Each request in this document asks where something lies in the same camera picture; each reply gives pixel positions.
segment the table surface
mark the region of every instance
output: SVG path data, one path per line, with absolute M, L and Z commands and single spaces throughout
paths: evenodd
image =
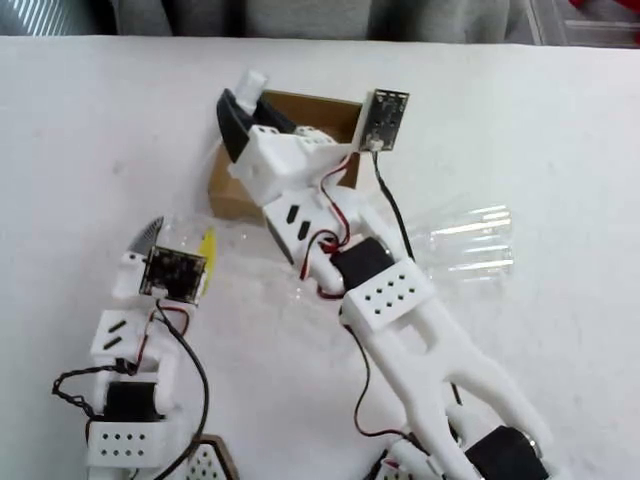
M 506 203 L 516 222 L 508 288 L 490 313 L 457 308 L 459 321 L 549 420 L 576 478 L 637 478 L 637 52 L 1 38 L 0 65 L 3 478 L 84 478 L 84 423 L 50 395 L 52 380 L 89 364 L 137 230 L 205 205 L 215 102 L 248 67 L 307 94 L 411 92 L 381 157 L 406 216 L 464 194 Z M 364 371 L 337 306 L 297 290 L 261 231 L 220 231 L 190 336 L 213 384 L 207 430 L 243 478 L 360 478 L 384 441 L 352 426 Z M 195 416 L 200 390 L 184 368 Z M 402 423 L 377 374 L 363 423 Z

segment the circuit board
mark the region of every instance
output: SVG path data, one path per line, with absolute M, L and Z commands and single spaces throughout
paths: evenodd
M 408 93 L 380 89 L 373 92 L 360 139 L 361 151 L 371 150 L 374 144 L 381 147 L 378 150 L 393 150 L 408 101 Z
M 200 280 L 207 263 L 205 257 L 154 246 L 140 285 L 140 294 L 166 290 L 167 300 L 196 304 Z

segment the white plastic bracket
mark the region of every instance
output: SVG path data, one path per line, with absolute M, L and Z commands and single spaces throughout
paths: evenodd
M 479 478 L 449 431 L 440 392 L 443 383 L 454 382 L 493 407 L 506 425 L 530 435 L 544 451 L 552 437 L 543 419 L 504 370 L 473 345 L 434 295 L 431 281 L 412 263 L 399 262 L 349 291 L 342 316 L 403 402 L 411 430 L 448 478 Z M 408 298 L 394 301 L 399 291 Z M 399 334 L 406 327 L 420 335 L 424 353 L 410 351 L 403 343 Z

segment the wire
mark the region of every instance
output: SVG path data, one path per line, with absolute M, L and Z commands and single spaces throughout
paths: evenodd
M 393 214 L 396 217 L 396 222 L 398 222 L 398 227 L 400 227 L 400 234 L 402 235 L 402 241 L 404 242 L 404 248 L 407 251 L 407 255 L 411 257 L 411 260 L 415 261 L 416 258 L 413 254 L 413 249 L 411 248 L 411 241 L 409 240 L 409 235 L 407 234 L 407 229 L 404 225 L 404 220 L 402 219 L 402 214 L 400 213 L 400 208 L 393 198 L 393 194 L 387 184 L 385 183 L 382 175 L 380 173 L 380 168 L 378 166 L 378 152 L 371 152 L 373 157 L 373 167 L 376 172 L 376 178 L 378 179 L 378 184 L 380 185 L 380 190 L 382 194 L 385 196 L 389 205 L 391 205 L 391 209 L 393 210 Z M 462 398 L 460 398 L 460 391 L 458 390 L 458 386 L 455 383 L 451 384 L 451 390 L 453 391 L 453 396 L 458 405 L 462 405 Z
M 182 328 L 182 332 L 180 332 L 180 335 L 184 337 L 184 335 L 187 333 L 187 330 L 189 329 L 189 324 L 191 323 L 191 316 L 189 315 L 189 312 L 180 307 L 167 306 L 163 308 L 165 311 L 180 312 L 184 314 L 184 327 Z M 144 354 L 144 349 L 147 346 L 147 340 L 149 340 L 149 326 L 151 325 L 151 322 L 153 322 L 154 313 L 154 310 L 151 310 L 151 312 L 149 313 L 147 324 L 144 327 L 144 335 L 142 337 L 142 342 L 140 343 L 140 348 L 138 348 L 138 355 L 136 355 L 136 371 L 140 368 L 140 364 L 142 363 L 142 355 Z
M 171 464 L 165 468 L 154 480 L 163 480 L 167 478 L 169 475 L 173 473 L 173 471 L 180 466 L 182 462 L 184 462 L 196 448 L 198 448 L 198 439 L 202 436 L 202 432 L 204 431 L 205 423 L 207 422 L 207 415 L 209 414 L 209 380 L 207 379 L 207 374 L 200 363 L 197 355 L 193 351 L 193 349 L 189 346 L 187 341 L 182 337 L 180 332 L 176 330 L 176 328 L 171 324 L 167 315 L 164 313 L 165 308 L 160 305 L 160 300 L 156 300 L 156 309 L 160 312 L 162 318 L 159 318 L 158 321 L 162 322 L 168 329 L 169 333 L 182 345 L 182 348 L 185 349 L 191 360 L 193 361 L 196 370 L 198 370 L 198 374 L 202 379 L 202 390 L 203 390 L 203 404 L 202 404 L 202 416 L 200 417 L 200 423 L 198 424 L 198 428 L 193 435 L 193 438 L 189 442 L 189 444 L 185 447 L 183 452 L 173 461 Z
M 383 435 L 398 435 L 399 437 L 402 437 L 407 442 L 411 443 L 418 450 L 424 452 L 424 449 L 422 448 L 422 446 L 415 439 L 411 438 L 409 435 L 407 435 L 406 433 L 400 430 L 397 430 L 395 428 L 387 428 L 384 430 L 379 430 L 377 432 L 367 432 L 360 426 L 360 421 L 358 420 L 358 416 L 360 413 L 360 406 L 362 405 L 362 400 L 364 400 L 364 396 L 367 394 L 367 391 L 369 390 L 369 383 L 371 382 L 371 366 L 369 365 L 369 359 L 367 358 L 367 354 L 364 351 L 364 347 L 362 346 L 362 343 L 360 343 L 360 340 L 358 339 L 356 334 L 353 332 L 351 327 L 345 325 L 344 328 L 347 330 L 347 332 L 351 334 L 351 336 L 353 337 L 353 340 L 356 342 L 356 345 L 358 345 L 358 349 L 362 354 L 362 360 L 364 360 L 364 367 L 367 372 L 364 388 L 362 389 L 360 398 L 358 398 L 358 402 L 356 403 L 356 408 L 353 411 L 353 423 L 355 424 L 356 429 L 358 430 L 358 432 L 360 432 L 360 435 L 363 435 L 369 438 L 381 437 Z
M 187 330 L 189 330 L 189 324 L 191 323 L 191 316 L 189 315 L 189 312 L 187 312 L 184 308 L 181 308 L 181 307 L 166 306 L 166 307 L 162 307 L 162 309 L 165 312 L 179 312 L 184 315 L 184 327 L 182 327 L 182 331 L 180 332 L 180 335 L 184 337 L 187 334 Z
M 351 240 L 351 225 L 349 225 L 349 221 L 347 220 L 346 215 L 342 212 L 338 204 L 327 193 L 327 190 L 325 189 L 325 186 L 324 186 L 324 182 L 331 175 L 334 175 L 338 172 L 346 170 L 349 167 L 349 163 L 351 163 L 351 158 L 353 157 L 353 155 L 357 155 L 357 154 L 349 154 L 346 157 L 344 157 L 337 167 L 335 167 L 333 170 L 330 170 L 324 177 L 322 177 L 322 180 L 320 180 L 320 191 L 322 191 L 322 193 L 327 198 L 327 200 L 329 200 L 331 209 L 336 214 L 336 216 L 338 217 L 338 220 L 340 220 L 340 223 L 342 223 L 342 226 L 344 227 L 344 230 L 345 230 L 344 239 L 342 240 L 342 242 L 340 242 L 340 246 L 347 245 Z
M 343 170 L 346 170 L 349 167 L 349 163 L 351 162 L 352 158 L 353 158 L 353 154 L 349 154 L 345 156 L 336 167 L 334 167 L 332 170 L 327 172 L 320 180 L 320 191 L 327 198 L 331 206 L 331 210 L 336 215 L 336 217 L 338 217 L 339 222 L 342 224 L 342 227 L 344 228 L 344 232 L 345 232 L 344 238 L 340 240 L 340 238 L 338 237 L 338 234 L 329 229 L 321 229 L 321 230 L 318 230 L 316 233 L 314 233 L 307 245 L 307 251 L 305 253 L 304 260 L 302 262 L 302 267 L 300 269 L 300 280 L 305 280 L 309 276 L 309 272 L 311 271 L 311 259 L 309 258 L 309 255 L 311 253 L 311 247 L 314 245 L 316 239 L 320 235 L 323 235 L 323 234 L 328 235 L 328 238 L 325 238 L 321 245 L 322 251 L 327 254 L 336 253 L 340 249 L 340 247 L 344 247 L 351 241 L 351 225 L 349 224 L 349 221 L 347 220 L 347 217 L 342 211 L 342 209 L 338 206 L 338 204 L 333 200 L 333 198 L 331 198 L 331 196 L 327 192 L 325 188 L 325 181 L 332 175 L 338 172 L 341 172 Z M 317 292 L 318 292 L 318 296 L 320 296 L 321 298 L 329 299 L 329 300 L 335 300 L 338 298 L 342 298 L 344 296 L 344 294 L 342 294 L 341 296 L 327 294 L 327 293 L 324 293 L 322 289 L 318 289 Z
M 97 367 L 89 367 L 81 370 L 71 370 L 69 372 L 64 372 L 53 382 L 51 393 L 61 398 L 65 402 L 73 405 L 74 407 L 81 408 L 90 420 L 94 420 L 98 418 L 98 415 L 96 415 L 93 407 L 89 404 L 89 402 L 87 402 L 83 395 L 69 395 L 68 393 L 63 392 L 60 387 L 62 387 L 62 382 L 64 382 L 68 378 L 78 377 L 81 375 L 92 375 L 98 372 L 115 372 L 133 375 L 136 372 L 136 366 L 132 363 L 125 362 L 124 360 L 116 360 L 115 365 L 100 365 Z M 85 432 L 88 433 L 88 426 L 85 427 Z

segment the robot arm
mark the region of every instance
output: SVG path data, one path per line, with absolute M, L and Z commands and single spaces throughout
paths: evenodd
M 552 436 L 544 420 L 451 318 L 432 282 L 407 257 L 399 235 L 356 191 L 337 185 L 352 146 L 311 127 L 281 128 L 279 119 L 258 119 L 242 107 L 269 110 L 260 98 L 265 82 L 249 73 L 235 95 L 225 90 L 220 97 L 218 120 L 233 162 L 229 172 L 262 208 L 301 279 L 312 277 L 323 296 L 344 297 L 341 322 L 404 404 L 423 449 L 413 457 L 422 455 L 418 463 L 428 465 L 434 478 L 556 478 L 558 469 L 545 457 Z M 407 328 L 417 332 L 421 351 L 409 350 L 401 340 Z M 503 425 L 463 450 L 465 439 L 456 441 L 451 427 L 467 429 L 464 422 L 450 425 L 461 417 L 447 414 L 440 393 L 445 382 L 487 403 Z

